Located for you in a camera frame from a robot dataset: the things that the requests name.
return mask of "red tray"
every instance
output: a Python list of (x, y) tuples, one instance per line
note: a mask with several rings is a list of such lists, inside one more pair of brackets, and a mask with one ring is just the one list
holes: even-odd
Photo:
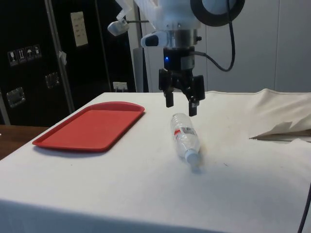
[(95, 104), (51, 129), (33, 144), (61, 150), (107, 151), (144, 111), (142, 106), (127, 102)]

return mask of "plastic water bottle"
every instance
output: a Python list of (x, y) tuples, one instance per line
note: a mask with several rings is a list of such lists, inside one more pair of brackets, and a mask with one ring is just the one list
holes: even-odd
[(171, 120), (171, 131), (178, 155), (191, 166), (200, 163), (200, 141), (191, 119), (183, 113), (177, 113)]

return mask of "bottle cap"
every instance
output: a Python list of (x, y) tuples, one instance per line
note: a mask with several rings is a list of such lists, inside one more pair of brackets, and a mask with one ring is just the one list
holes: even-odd
[(186, 151), (185, 158), (191, 166), (197, 166), (200, 163), (200, 155), (193, 149)]

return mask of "table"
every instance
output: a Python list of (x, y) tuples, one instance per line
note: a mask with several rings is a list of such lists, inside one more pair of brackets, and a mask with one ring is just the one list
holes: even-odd
[(47, 129), (46, 127), (0, 125), (0, 160)]
[(185, 97), (174, 98), (169, 109), (162, 93), (106, 93), (91, 101), (146, 108), (107, 153), (30, 142), (0, 161), (0, 232), (296, 232), (311, 181), (311, 144), (250, 140), (249, 131), (280, 122), (310, 126), (311, 94), (208, 92), (192, 118), (202, 143), (197, 170), (173, 147), (171, 117), (188, 112)]

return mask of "circular ring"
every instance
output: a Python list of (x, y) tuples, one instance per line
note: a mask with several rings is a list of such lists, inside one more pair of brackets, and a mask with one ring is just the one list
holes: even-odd
[[(190, 0), (191, 9), (197, 19), (205, 25), (211, 27), (220, 27), (229, 23), (227, 13), (214, 15), (210, 13), (203, 5), (203, 0)], [(242, 11), (245, 0), (237, 0), (230, 10), (231, 20), (234, 20)]]

